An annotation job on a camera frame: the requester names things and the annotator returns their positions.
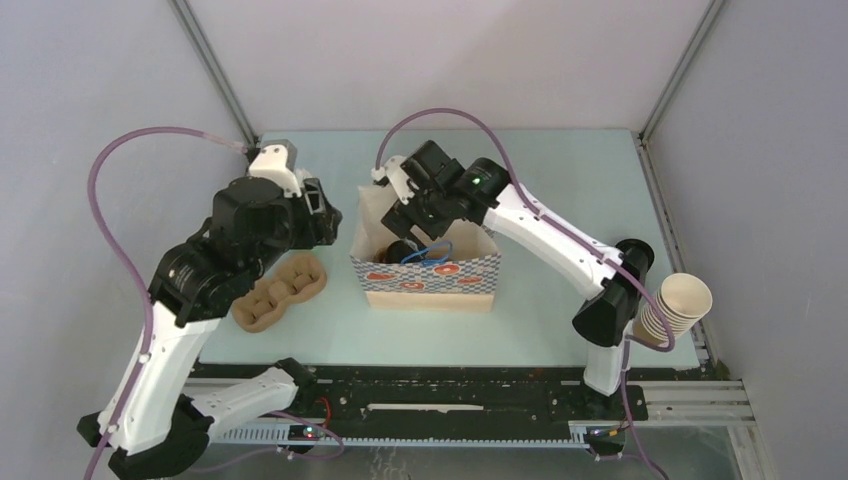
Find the black cup lid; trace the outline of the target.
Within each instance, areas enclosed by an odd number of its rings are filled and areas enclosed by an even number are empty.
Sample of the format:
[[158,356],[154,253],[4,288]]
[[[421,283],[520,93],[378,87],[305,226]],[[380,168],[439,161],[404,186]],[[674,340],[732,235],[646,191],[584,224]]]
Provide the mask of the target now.
[[385,250],[384,262],[387,264],[408,264],[421,261],[418,245],[410,240],[396,240]]

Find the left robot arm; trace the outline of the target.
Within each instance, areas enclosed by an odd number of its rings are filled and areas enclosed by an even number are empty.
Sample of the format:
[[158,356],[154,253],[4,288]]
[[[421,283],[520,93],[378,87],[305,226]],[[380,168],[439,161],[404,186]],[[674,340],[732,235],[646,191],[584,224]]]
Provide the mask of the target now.
[[121,479],[161,479],[188,470],[221,434],[263,415],[312,411],[315,376],[293,358],[254,378],[197,397],[183,391],[196,359],[232,304],[281,256],[334,243],[342,219],[321,182],[298,196],[244,176],[218,191],[210,215],[160,260],[145,295],[139,350],[109,406],[82,417],[79,434],[111,447]]

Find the checkered paper takeout bag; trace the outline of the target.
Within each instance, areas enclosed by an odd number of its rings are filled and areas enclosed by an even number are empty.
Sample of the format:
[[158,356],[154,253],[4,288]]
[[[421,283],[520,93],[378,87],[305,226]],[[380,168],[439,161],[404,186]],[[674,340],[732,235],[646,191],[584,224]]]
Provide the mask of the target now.
[[374,253],[400,240],[380,218],[396,200],[390,188],[358,189],[357,224],[349,253],[370,307],[409,311],[488,313],[497,290],[502,254],[493,233],[457,221],[445,236],[425,240],[421,261],[373,263]]

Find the single cardboard cup carrier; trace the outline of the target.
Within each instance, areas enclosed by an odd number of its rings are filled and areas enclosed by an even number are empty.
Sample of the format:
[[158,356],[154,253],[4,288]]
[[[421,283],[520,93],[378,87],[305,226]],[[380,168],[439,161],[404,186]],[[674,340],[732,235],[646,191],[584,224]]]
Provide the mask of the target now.
[[379,264],[390,264],[391,261],[388,260],[387,257],[388,257],[388,248],[387,247],[381,248],[374,253],[374,256],[372,258],[372,262],[373,263],[379,263]]

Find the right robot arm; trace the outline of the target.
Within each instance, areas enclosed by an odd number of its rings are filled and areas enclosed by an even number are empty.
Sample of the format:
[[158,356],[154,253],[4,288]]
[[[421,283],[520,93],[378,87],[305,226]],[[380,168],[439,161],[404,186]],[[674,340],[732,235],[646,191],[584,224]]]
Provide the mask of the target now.
[[428,140],[372,169],[397,197],[381,222],[403,240],[435,240],[458,221],[503,234],[550,265],[584,298],[572,325],[588,343],[581,392],[585,411],[606,418],[622,403],[625,337],[655,260],[638,239],[606,245],[546,209],[509,171],[488,158],[469,167]]

